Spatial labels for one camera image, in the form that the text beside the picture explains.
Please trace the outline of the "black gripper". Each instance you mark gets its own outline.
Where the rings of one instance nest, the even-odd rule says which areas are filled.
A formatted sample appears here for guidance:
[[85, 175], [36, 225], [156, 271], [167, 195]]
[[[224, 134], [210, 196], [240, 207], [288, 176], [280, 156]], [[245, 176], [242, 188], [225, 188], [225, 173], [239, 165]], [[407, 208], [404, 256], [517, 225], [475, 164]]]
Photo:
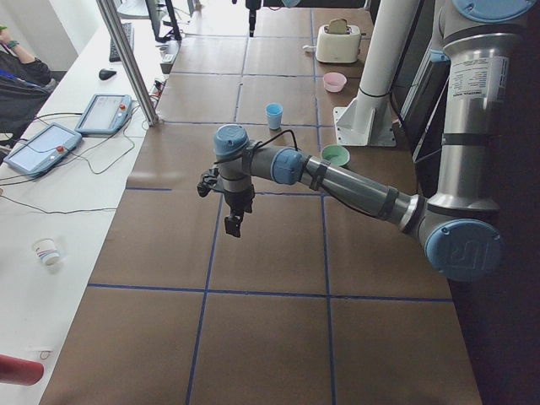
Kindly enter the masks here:
[[230, 214], [224, 218], [225, 233], [240, 238], [240, 227], [244, 213], [252, 213], [254, 188], [249, 187], [241, 192], [225, 190], [224, 198], [230, 208]]
[[249, 36], [253, 37], [257, 24], [257, 10], [262, 6], [262, 0], [246, 0], [246, 8], [249, 9]]

